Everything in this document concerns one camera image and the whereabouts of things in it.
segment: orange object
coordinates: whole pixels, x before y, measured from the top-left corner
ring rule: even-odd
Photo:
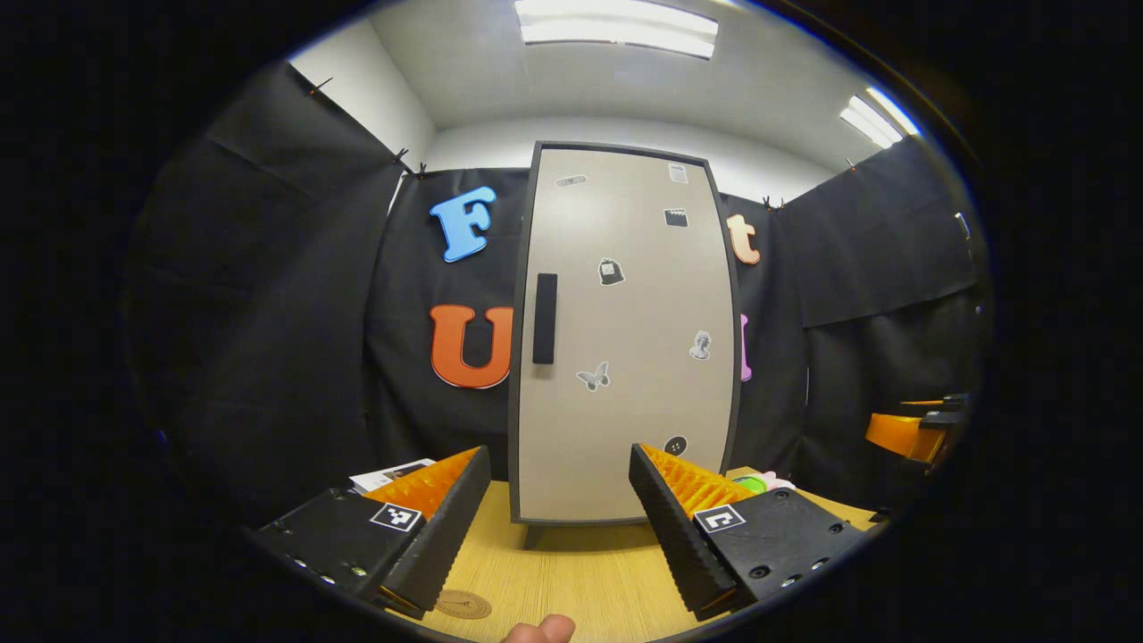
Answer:
[[[682,511],[687,513],[688,519],[693,519],[695,512],[721,507],[754,496],[754,492],[749,489],[665,451],[646,444],[639,447],[642,448],[655,468],[658,469],[658,474],[666,481],[671,493],[674,495],[679,505],[682,505]]]
[[[734,246],[734,254],[738,260],[758,263],[762,255],[750,247],[750,238],[754,235],[754,226],[746,223],[746,217],[741,214],[728,217],[726,226],[730,228],[730,244]]]
[[[466,389],[495,387],[507,378],[512,357],[512,308],[489,307],[485,316],[493,324],[493,351],[488,364],[473,369],[464,363],[464,328],[477,318],[466,305],[434,305],[429,316],[435,321],[432,333],[432,370],[441,380]]]
[[[480,448],[462,451],[424,469],[401,476],[365,497],[377,503],[392,503],[407,509],[416,509],[425,521],[429,521],[445,500],[448,490],[453,489],[453,483],[461,477],[479,450]]]
[[[897,456],[933,463],[944,442],[944,432],[922,429],[920,425],[921,418],[873,413],[869,419],[869,428],[865,429],[865,440]]]

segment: door frame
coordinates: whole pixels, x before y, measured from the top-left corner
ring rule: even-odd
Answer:
[[[730,278],[730,307],[733,314],[732,328],[740,325],[741,307],[738,304],[738,268],[735,264],[734,248],[730,244],[730,232],[726,226],[726,204],[714,183],[714,175],[711,172],[710,162],[706,159],[688,156],[674,152],[662,150],[650,150],[646,147],[632,147],[628,145],[609,145],[601,143],[575,143],[563,140],[536,140],[536,146],[531,153],[531,168],[528,172],[528,192],[525,195],[525,209],[520,224],[520,249],[517,259],[515,296],[513,297],[512,315],[512,359],[509,367],[509,415],[507,415],[507,477],[509,496],[512,507],[512,523],[536,527],[586,527],[586,525],[624,525],[646,522],[646,519],[620,519],[605,521],[529,521],[520,519],[520,367],[523,357],[523,295],[528,286],[528,252],[531,246],[531,215],[536,204],[536,182],[539,175],[539,155],[544,150],[586,150],[592,152],[615,152],[640,156],[652,156],[669,161],[679,161],[688,164],[702,166],[706,172],[706,180],[711,186],[714,198],[714,209],[718,212],[720,227],[722,230],[722,244],[727,259],[727,272]],[[719,475],[726,473],[730,461],[730,450],[734,447],[735,429],[738,424],[738,394],[742,388],[742,332],[734,333],[734,383],[730,394],[730,420],[727,427],[726,445],[722,449],[722,464],[719,467]]]

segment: white wall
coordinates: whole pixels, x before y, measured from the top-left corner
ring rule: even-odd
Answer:
[[[437,127],[408,81],[382,47],[369,21],[360,19],[294,54],[290,64],[416,168],[426,160]]]
[[[430,170],[528,167],[536,140],[633,145],[704,158],[721,192],[761,202],[798,194],[834,171],[786,152],[709,129],[628,118],[552,116],[487,122],[439,131],[425,162]]]

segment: door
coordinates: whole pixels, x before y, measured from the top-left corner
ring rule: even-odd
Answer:
[[[733,437],[741,327],[717,191],[705,161],[644,150],[539,143],[531,171],[513,520],[644,520],[632,443],[724,472]]]

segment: ceiling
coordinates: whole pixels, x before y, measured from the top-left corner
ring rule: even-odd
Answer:
[[[824,43],[729,0],[658,1],[719,22],[710,61],[614,45],[525,46],[512,0],[406,0],[370,22],[439,129],[644,118],[754,139],[834,171],[880,150],[838,118],[870,82]]]

